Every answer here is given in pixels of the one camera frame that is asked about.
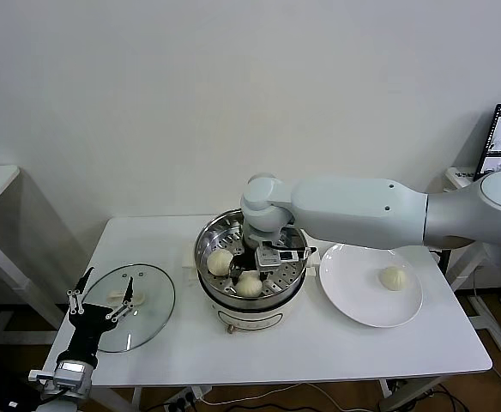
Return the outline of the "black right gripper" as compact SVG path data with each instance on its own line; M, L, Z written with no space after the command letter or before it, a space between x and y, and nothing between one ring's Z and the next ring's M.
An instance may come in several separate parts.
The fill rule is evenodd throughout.
M234 252L232 264L229 268L229 277L232 284L236 285L240 277L240 271L256 270L256 250L248 246L244 241Z

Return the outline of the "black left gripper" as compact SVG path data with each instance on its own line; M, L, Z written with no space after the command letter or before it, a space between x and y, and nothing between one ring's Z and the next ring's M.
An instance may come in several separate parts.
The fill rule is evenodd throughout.
M61 361L81 361L90 366L97 366L100 338L113 330L120 318L127 315L134 307L133 277L130 278L121 304L113 310L110 307L83 303L83 292L94 267L89 267L73 289L66 291L69 301L69 321L75 327L68 348L57 357Z

